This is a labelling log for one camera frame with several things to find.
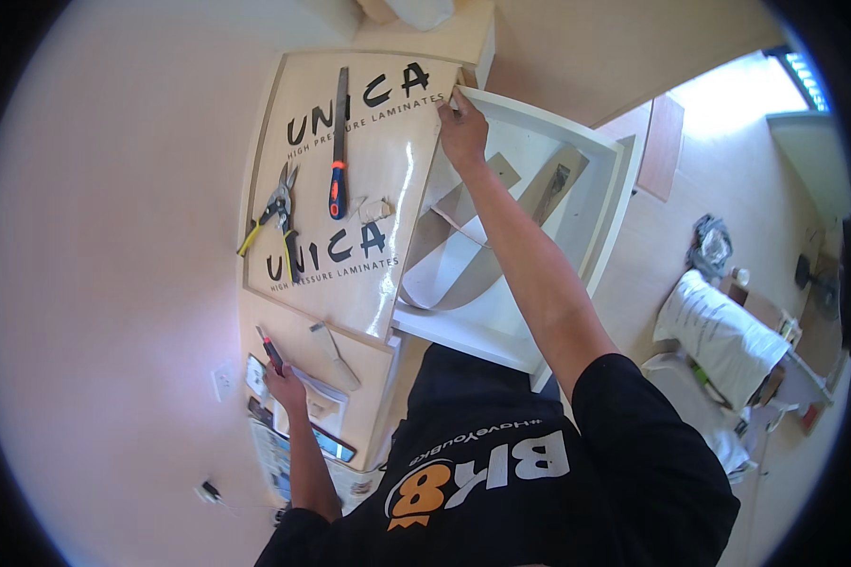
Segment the orange and blue handle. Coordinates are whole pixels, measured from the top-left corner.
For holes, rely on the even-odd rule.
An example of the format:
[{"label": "orange and blue handle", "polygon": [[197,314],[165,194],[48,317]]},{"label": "orange and blue handle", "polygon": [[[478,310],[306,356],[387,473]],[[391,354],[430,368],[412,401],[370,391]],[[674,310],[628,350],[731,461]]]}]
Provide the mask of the orange and blue handle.
[{"label": "orange and blue handle", "polygon": [[347,214],[347,165],[343,162],[331,164],[331,191],[328,197],[328,211],[331,218],[339,221]]}]

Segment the smartphone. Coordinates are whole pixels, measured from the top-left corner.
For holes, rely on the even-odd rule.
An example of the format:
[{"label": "smartphone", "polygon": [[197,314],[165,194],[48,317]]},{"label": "smartphone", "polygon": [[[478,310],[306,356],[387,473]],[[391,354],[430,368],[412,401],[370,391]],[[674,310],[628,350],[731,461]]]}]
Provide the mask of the smartphone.
[{"label": "smartphone", "polygon": [[322,451],[339,461],[349,463],[356,456],[356,449],[332,436],[318,425],[312,424],[312,435],[315,436]]},{"label": "smartphone", "polygon": [[274,429],[274,414],[272,414],[266,407],[262,407],[261,402],[250,396],[248,408],[250,409],[250,414],[252,414],[256,419],[267,425],[269,429]]}]

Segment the white wall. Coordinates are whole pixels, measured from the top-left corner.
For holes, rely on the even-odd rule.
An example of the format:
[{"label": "white wall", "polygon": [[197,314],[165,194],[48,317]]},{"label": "white wall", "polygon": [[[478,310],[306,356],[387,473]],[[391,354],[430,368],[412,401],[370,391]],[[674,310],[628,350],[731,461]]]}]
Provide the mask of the white wall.
[{"label": "white wall", "polygon": [[71,563],[251,564],[269,538],[270,510],[192,492],[268,503],[244,398],[208,374],[242,366],[238,206],[277,52],[346,44],[355,13],[73,2],[23,75],[0,127],[0,444]]},{"label": "white wall", "polygon": [[766,121],[817,206],[826,228],[823,251],[838,258],[841,221],[851,213],[851,180],[834,119],[826,112],[783,112]]}]

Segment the electrical outlet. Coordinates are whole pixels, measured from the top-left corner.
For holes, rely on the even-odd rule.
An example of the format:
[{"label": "electrical outlet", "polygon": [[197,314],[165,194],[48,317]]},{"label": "electrical outlet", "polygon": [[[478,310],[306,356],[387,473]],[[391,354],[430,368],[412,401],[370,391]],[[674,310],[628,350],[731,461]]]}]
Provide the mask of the electrical outlet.
[{"label": "electrical outlet", "polygon": [[223,402],[237,385],[237,379],[233,374],[233,362],[227,360],[211,372],[211,381],[214,382],[214,393],[217,401]]}]

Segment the man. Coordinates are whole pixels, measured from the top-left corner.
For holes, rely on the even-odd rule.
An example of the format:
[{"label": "man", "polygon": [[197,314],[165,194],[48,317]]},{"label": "man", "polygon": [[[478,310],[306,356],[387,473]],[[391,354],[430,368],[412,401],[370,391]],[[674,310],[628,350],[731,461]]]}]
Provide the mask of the man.
[{"label": "man", "polygon": [[267,383],[290,422],[290,489],[257,565],[714,565],[738,513],[703,438],[618,354],[556,244],[486,165],[488,124],[440,103],[460,173],[560,401],[521,372],[433,345],[378,490],[341,517],[285,367]]}]

